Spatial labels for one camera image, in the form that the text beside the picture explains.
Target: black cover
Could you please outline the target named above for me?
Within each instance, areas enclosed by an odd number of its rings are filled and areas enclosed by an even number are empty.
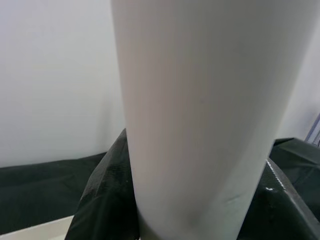
[[[320,149],[296,138],[279,139],[270,158],[320,221]]]
[[[0,235],[75,214],[104,155],[0,168]]]
[[[131,176],[126,133],[122,132],[93,171],[66,240],[138,239]],[[317,239],[319,222],[283,172],[267,161],[238,240]]]
[[[89,178],[65,239],[139,239],[126,130]]]
[[[280,168],[267,160],[238,240],[318,239],[318,220]]]

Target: white wall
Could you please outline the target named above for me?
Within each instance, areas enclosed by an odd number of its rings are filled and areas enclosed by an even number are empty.
[[[85,157],[125,126],[108,0],[0,1],[0,167]]]
[[[320,113],[320,21],[310,42],[277,137],[304,140]]]

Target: paper roll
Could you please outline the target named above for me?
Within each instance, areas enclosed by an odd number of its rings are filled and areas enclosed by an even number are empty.
[[[113,0],[142,240],[236,239],[318,0]]]

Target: white surface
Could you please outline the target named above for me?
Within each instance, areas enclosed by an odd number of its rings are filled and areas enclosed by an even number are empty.
[[[317,0],[113,0],[142,240],[235,240]]]
[[[0,167],[107,151],[125,127],[109,0],[1,0],[0,35]]]
[[[0,240],[64,240],[73,216],[0,235]]]
[[[304,140],[318,114],[320,114],[320,20],[277,137],[296,137]]]

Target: white tube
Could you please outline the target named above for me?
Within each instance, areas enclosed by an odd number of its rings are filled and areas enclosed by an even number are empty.
[[[113,0],[142,240],[235,240],[318,0]]]

